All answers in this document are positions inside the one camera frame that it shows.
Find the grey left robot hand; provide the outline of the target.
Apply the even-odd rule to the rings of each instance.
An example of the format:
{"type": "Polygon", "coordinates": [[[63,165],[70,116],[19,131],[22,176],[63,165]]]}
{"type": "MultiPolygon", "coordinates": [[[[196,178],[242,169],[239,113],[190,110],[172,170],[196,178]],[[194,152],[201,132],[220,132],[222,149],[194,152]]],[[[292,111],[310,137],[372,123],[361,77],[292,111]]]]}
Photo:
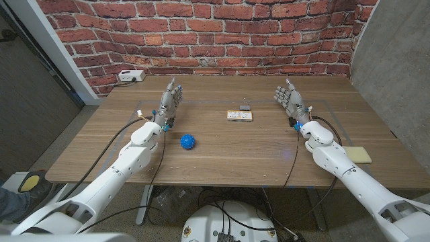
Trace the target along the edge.
{"type": "Polygon", "coordinates": [[[162,94],[154,122],[161,127],[166,125],[170,128],[173,127],[177,109],[182,101],[182,97],[182,86],[180,84],[176,85],[175,78],[173,77],[162,94]]]}

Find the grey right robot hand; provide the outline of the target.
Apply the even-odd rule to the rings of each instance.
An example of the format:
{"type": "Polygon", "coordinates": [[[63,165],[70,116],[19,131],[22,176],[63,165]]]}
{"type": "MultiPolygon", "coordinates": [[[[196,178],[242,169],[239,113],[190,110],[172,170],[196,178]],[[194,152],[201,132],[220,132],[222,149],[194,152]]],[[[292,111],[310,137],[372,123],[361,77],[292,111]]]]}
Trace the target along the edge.
{"type": "Polygon", "coordinates": [[[298,128],[310,121],[300,93],[288,78],[286,78],[286,87],[278,86],[273,98],[285,109],[288,117],[295,120],[298,128]]]}

